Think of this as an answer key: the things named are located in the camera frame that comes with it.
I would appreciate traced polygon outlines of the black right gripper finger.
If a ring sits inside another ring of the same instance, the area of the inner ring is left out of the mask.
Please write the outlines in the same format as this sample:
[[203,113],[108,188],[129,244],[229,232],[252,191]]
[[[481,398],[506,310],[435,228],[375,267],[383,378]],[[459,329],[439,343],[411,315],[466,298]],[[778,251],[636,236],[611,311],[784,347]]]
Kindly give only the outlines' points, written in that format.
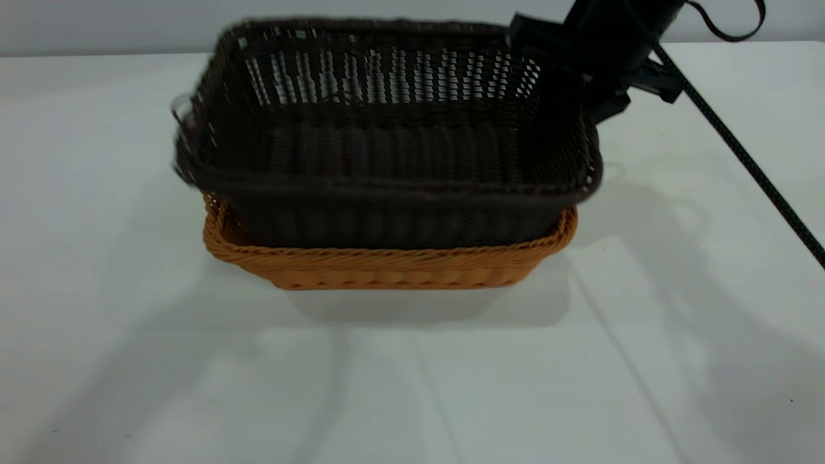
[[637,70],[625,73],[624,84],[658,96],[668,104],[673,104],[684,89],[674,73],[651,59],[645,59]]

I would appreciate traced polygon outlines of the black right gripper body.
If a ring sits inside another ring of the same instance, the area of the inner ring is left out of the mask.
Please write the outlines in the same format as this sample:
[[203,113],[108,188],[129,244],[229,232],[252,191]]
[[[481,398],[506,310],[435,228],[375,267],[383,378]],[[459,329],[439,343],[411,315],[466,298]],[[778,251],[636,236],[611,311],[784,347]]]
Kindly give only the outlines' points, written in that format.
[[584,81],[583,99],[594,124],[630,105],[628,89],[639,87],[645,51],[642,39],[570,39],[572,61]]

